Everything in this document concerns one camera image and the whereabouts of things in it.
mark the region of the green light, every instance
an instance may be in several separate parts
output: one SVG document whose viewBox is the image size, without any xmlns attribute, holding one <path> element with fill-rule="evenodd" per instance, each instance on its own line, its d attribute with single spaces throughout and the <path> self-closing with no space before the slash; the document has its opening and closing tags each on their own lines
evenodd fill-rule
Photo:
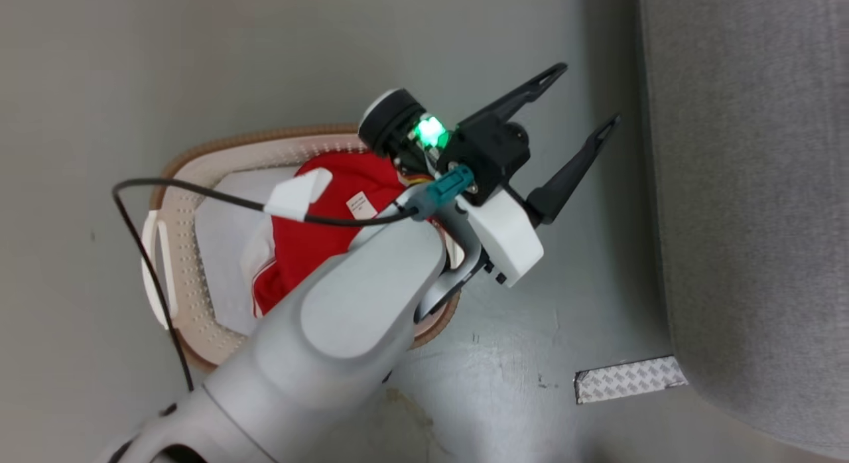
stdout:
<svg viewBox="0 0 849 463">
<path fill-rule="evenodd" d="M 445 148 L 448 144 L 448 130 L 436 119 L 436 116 L 431 116 L 428 119 L 422 119 L 415 128 L 413 133 L 419 137 L 422 145 L 426 147 Z"/>
</svg>

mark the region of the basket handle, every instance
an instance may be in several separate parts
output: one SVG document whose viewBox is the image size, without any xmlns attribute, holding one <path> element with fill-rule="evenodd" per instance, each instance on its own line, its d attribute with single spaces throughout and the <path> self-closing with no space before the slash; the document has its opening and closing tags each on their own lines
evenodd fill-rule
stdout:
<svg viewBox="0 0 849 463">
<path fill-rule="evenodd" d="M 157 245 L 157 237 L 159 237 L 158 241 L 160 243 L 160 254 L 162 255 L 162 263 L 164 264 L 164 282 L 166 283 L 166 292 L 168 295 L 168 311 L 170 312 L 170 317 L 172 320 L 176 318 L 176 295 L 174 293 L 174 273 L 172 270 L 172 264 L 170 264 L 170 248 L 168 247 L 168 230 L 164 221 L 159 219 L 158 210 L 151 210 L 148 212 L 147 218 L 145 218 L 145 227 L 142 228 L 142 244 L 145 245 L 145 251 L 148 253 L 148 256 L 151 258 L 151 263 L 154 265 L 154 271 L 157 272 L 157 275 L 160 276 L 160 284 L 162 284 L 163 279 L 161 279 L 161 274 L 157 269 L 157 250 L 155 246 Z M 158 322 L 165 328 L 167 328 L 167 323 L 164 321 L 164 314 L 162 314 L 162 305 L 159 302 L 159 296 L 157 294 L 157 287 L 154 285 L 154 279 L 151 276 L 151 273 L 148 271 L 148 267 L 145 266 L 145 260 L 141 259 L 142 263 L 142 281 L 145 282 L 145 294 L 148 296 L 148 303 L 151 304 L 151 310 L 154 311 L 154 315 L 157 316 Z"/>
</svg>

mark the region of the gray floor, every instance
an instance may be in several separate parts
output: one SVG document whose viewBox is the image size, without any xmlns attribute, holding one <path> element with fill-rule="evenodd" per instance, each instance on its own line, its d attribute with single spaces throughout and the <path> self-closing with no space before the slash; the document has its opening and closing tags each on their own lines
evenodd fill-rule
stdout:
<svg viewBox="0 0 849 463">
<path fill-rule="evenodd" d="M 481 276 L 315 460 L 824 461 L 688 388 L 576 407 L 579 369 L 668 354 L 637 112 L 633 0 L 0 1 L 0 448 L 91 460 L 182 394 L 109 202 L 207 139 L 355 121 L 406 86 L 454 123 L 565 60 L 521 114 L 523 193 L 624 125 L 512 290 Z M 145 193 L 130 200 L 141 219 Z M 540 388 L 542 381 L 547 388 Z"/>
</svg>

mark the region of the cable connector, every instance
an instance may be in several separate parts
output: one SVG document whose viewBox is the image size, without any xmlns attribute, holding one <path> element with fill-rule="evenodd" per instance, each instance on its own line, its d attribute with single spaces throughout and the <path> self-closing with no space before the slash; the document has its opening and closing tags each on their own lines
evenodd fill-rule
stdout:
<svg viewBox="0 0 849 463">
<path fill-rule="evenodd" d="M 455 166 L 407 200 L 406 207 L 415 207 L 418 210 L 413 215 L 413 221 L 425 221 L 430 218 L 437 209 L 453 201 L 473 182 L 475 182 L 475 175 L 472 174 L 470 167 Z"/>
</svg>

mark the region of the gray fabric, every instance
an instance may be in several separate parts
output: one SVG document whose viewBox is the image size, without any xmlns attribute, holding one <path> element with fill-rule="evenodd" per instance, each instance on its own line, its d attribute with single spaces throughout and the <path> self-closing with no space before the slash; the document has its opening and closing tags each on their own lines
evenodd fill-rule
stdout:
<svg viewBox="0 0 849 463">
<path fill-rule="evenodd" d="M 846 0 L 640 1 L 676 357 L 713 405 L 849 459 Z"/>
</svg>

